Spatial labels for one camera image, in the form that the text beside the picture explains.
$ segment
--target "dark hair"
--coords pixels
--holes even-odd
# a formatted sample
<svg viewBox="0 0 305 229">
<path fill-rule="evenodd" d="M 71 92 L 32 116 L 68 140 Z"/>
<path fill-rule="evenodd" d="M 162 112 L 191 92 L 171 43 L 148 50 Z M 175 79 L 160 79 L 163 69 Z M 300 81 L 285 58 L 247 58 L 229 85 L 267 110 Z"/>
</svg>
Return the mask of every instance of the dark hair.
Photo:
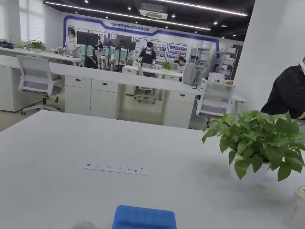
<svg viewBox="0 0 305 229">
<path fill-rule="evenodd" d="M 152 42 L 147 42 L 147 47 L 148 48 L 152 48 L 153 47 L 153 43 Z"/>
<path fill-rule="evenodd" d="M 76 36 L 76 33 L 75 33 L 75 29 L 74 29 L 74 28 L 70 28 L 70 29 L 69 29 L 69 32 L 72 33 L 73 36 Z"/>
</svg>

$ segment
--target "blue wall stripe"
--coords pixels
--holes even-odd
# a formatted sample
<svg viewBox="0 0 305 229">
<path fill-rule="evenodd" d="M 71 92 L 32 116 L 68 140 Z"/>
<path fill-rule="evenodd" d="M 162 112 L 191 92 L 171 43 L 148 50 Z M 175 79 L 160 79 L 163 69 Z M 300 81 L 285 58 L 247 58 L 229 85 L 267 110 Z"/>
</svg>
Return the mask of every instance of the blue wall stripe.
<svg viewBox="0 0 305 229">
<path fill-rule="evenodd" d="M 112 31 L 129 32 L 129 33 L 134 33 L 134 34 L 139 34 L 139 35 L 144 35 L 144 36 L 154 36 L 154 35 L 160 33 L 160 34 L 177 36 L 177 37 L 185 37 L 185 38 L 190 38 L 190 39 L 195 39 L 195 40 L 200 40 L 200 41 L 214 42 L 214 43 L 216 43 L 216 51 L 219 52 L 219 40 L 217 40 L 217 39 L 211 39 L 211 38 L 206 38 L 206 37 L 200 37 L 200 36 L 172 32 L 172 31 L 163 31 L 163 30 L 156 30 L 155 32 L 149 33 L 149 32 L 141 32 L 141 31 L 133 31 L 133 30 L 123 29 L 123 28 L 114 28 L 114 27 L 105 25 L 101 20 L 77 17 L 77 16 L 72 16 L 72 15 L 66 16 L 63 20 L 63 45 L 65 45 L 65 42 L 66 42 L 66 36 L 67 36 L 66 31 L 67 31 L 67 20 L 68 19 L 98 23 L 98 24 L 102 25 L 102 27 L 104 27 L 105 29 L 112 30 Z"/>
</svg>

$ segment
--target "desk surface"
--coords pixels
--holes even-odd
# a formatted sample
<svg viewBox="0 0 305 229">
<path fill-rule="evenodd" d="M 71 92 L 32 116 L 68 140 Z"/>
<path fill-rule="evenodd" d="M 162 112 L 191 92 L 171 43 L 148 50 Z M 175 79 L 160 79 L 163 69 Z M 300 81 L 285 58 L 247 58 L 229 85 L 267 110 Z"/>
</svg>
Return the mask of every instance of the desk surface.
<svg viewBox="0 0 305 229">
<path fill-rule="evenodd" d="M 123 204 L 172 210 L 179 229 L 285 229 L 304 175 L 278 183 L 270 171 L 261 186 L 240 186 L 218 139 L 203 145 L 202 135 L 40 111 L 0 133 L 0 228 L 70 229 L 87 220 L 109 229 Z M 88 161 L 140 166 L 149 176 L 86 170 Z"/>
<path fill-rule="evenodd" d="M 133 71 L 138 70 L 138 66 L 127 65 L 127 66 L 124 66 L 123 68 L 128 69 L 128 70 L 133 70 Z M 179 78 L 183 77 L 182 73 L 178 73 L 178 72 L 174 72 L 174 71 L 165 72 L 163 70 L 152 69 L 152 68 L 143 68 L 143 72 L 154 73 L 154 74 L 162 74 L 162 75 L 172 75 L 172 76 L 176 76 L 176 77 L 179 77 Z"/>
<path fill-rule="evenodd" d="M 81 62 L 82 61 L 82 58 L 64 56 L 64 55 L 59 55 L 59 54 L 55 54 L 55 53 L 51 53 L 51 52 L 35 53 L 34 51 L 26 51 L 24 49 L 6 49 L 6 48 L 0 48 L 0 51 L 14 52 L 14 53 L 20 53 L 20 54 L 25 54 L 25 55 L 41 56 L 41 57 L 65 60 L 65 61 L 71 61 L 71 62 Z"/>
<path fill-rule="evenodd" d="M 92 68 L 83 68 L 72 65 L 65 65 L 59 63 L 49 63 L 52 74 L 65 75 L 82 79 L 94 79 L 99 81 L 105 81 L 109 83 L 120 83 L 126 85 L 134 85 L 140 87 L 150 87 L 161 90 L 167 90 L 172 92 L 186 93 L 200 95 L 201 92 L 198 89 L 194 89 L 194 86 L 187 85 L 182 82 L 164 80 L 151 77 L 143 77 L 139 75 L 117 73 L 105 70 L 98 70 Z M 0 55 L 0 66 L 17 68 L 19 64 L 16 57 Z M 237 96 L 234 99 L 239 102 L 244 102 L 245 99 Z"/>
</svg>

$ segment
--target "window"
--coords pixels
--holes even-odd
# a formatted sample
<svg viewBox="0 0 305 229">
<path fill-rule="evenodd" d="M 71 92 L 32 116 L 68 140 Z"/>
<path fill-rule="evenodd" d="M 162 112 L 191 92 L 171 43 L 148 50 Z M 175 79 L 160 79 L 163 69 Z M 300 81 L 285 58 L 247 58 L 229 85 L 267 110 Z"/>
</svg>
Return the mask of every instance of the window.
<svg viewBox="0 0 305 229">
<path fill-rule="evenodd" d="M 19 0 L 21 40 L 28 42 L 44 38 L 44 11 L 42 0 Z"/>
<path fill-rule="evenodd" d="M 4 15 L 4 0 L 0 0 L 0 40 L 6 39 L 6 18 Z"/>
</svg>

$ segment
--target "green plant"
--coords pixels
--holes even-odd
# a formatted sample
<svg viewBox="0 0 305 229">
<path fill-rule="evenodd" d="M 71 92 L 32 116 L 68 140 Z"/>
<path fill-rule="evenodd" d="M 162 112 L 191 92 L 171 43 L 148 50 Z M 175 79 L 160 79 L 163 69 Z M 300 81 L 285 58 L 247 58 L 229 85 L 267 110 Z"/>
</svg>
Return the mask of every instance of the green plant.
<svg viewBox="0 0 305 229">
<path fill-rule="evenodd" d="M 219 136 L 219 148 L 223 153 L 229 152 L 229 164 L 236 156 L 234 167 L 238 177 L 245 176 L 250 165 L 256 172 L 263 163 L 269 163 L 270 169 L 278 169 L 278 181 L 290 176 L 291 170 L 301 173 L 305 166 L 301 150 L 305 145 L 296 142 L 304 139 L 300 133 L 298 123 L 292 120 L 289 113 L 267 115 L 259 111 L 247 111 L 237 114 L 237 121 L 226 114 L 219 120 L 213 120 L 210 125 L 214 129 L 207 131 L 202 142 L 208 137 Z"/>
<path fill-rule="evenodd" d="M 37 42 L 36 40 L 31 40 L 27 44 L 27 48 L 30 49 L 41 49 L 42 51 L 46 50 L 46 46 L 42 42 Z"/>
<path fill-rule="evenodd" d="M 171 67 L 172 67 L 172 64 L 169 63 L 169 62 L 164 62 L 164 63 L 162 64 L 162 68 L 163 68 L 163 69 L 170 70 Z"/>
</svg>

